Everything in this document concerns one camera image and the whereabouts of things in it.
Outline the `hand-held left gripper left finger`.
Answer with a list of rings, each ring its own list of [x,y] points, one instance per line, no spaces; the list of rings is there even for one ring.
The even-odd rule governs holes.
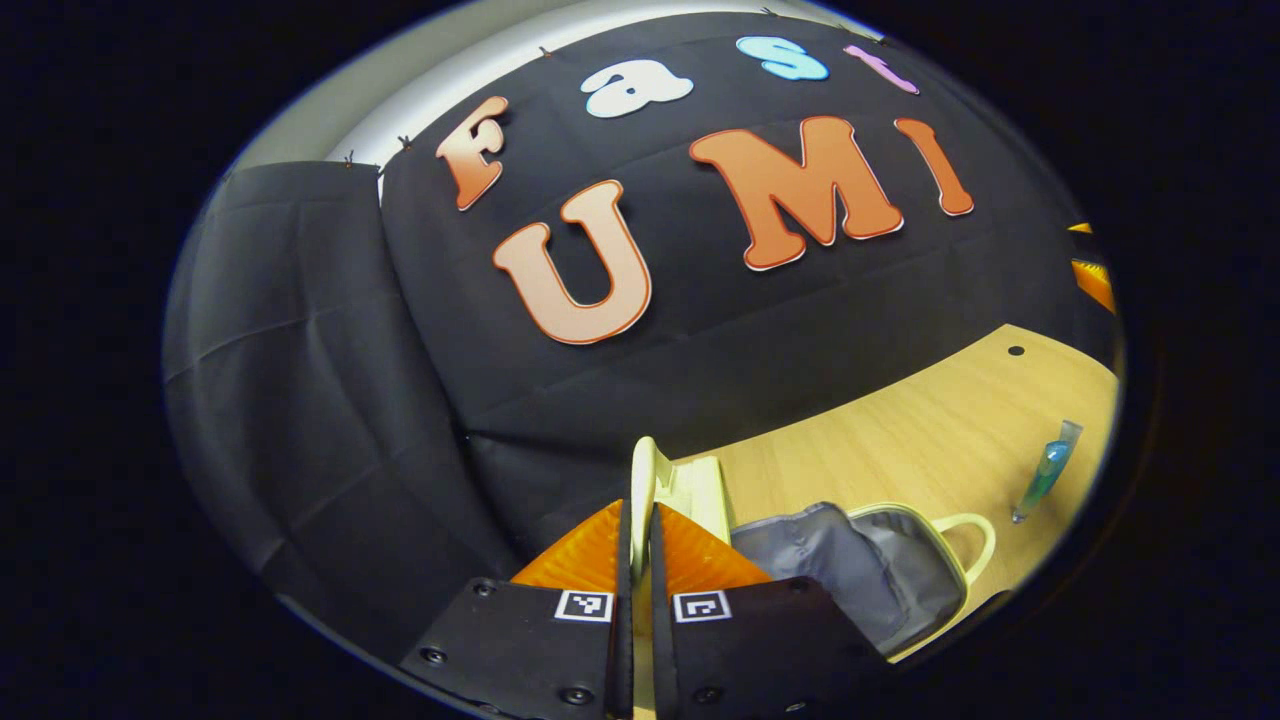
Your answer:
[[[511,579],[465,582],[401,671],[484,719],[631,717],[630,518],[618,498]]]

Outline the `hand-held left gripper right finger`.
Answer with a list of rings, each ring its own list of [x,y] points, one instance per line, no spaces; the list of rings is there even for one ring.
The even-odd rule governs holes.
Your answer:
[[[809,577],[772,580],[681,512],[650,520],[659,719],[850,719],[890,662]]]

